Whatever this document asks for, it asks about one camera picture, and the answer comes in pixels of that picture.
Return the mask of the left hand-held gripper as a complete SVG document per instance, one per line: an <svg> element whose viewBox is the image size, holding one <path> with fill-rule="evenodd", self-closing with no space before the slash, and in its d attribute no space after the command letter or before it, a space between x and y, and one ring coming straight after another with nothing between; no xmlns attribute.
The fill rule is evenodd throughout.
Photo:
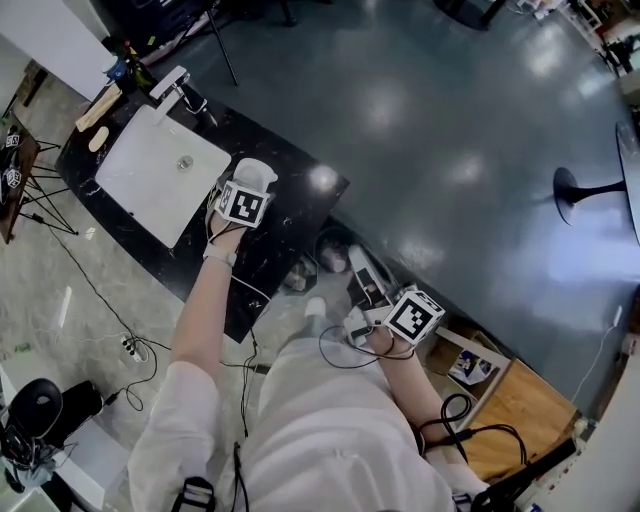
<svg viewBox="0 0 640 512"><path fill-rule="evenodd" d="M226 221L256 228L272 201L269 187L278 180L266 163L241 159L233 171L225 171L214 188L214 210Z"/></svg>

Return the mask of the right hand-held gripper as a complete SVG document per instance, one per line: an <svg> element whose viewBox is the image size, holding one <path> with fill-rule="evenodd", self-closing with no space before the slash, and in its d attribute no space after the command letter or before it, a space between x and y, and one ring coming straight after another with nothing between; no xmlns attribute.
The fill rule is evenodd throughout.
<svg viewBox="0 0 640 512"><path fill-rule="evenodd" d="M415 283L388 289L374 277L372 263L360 245L349 247L348 258L365 296L343 321L345 334L354 346L362 346L377 327L386 327L415 346L443 317L444 309Z"/></svg>

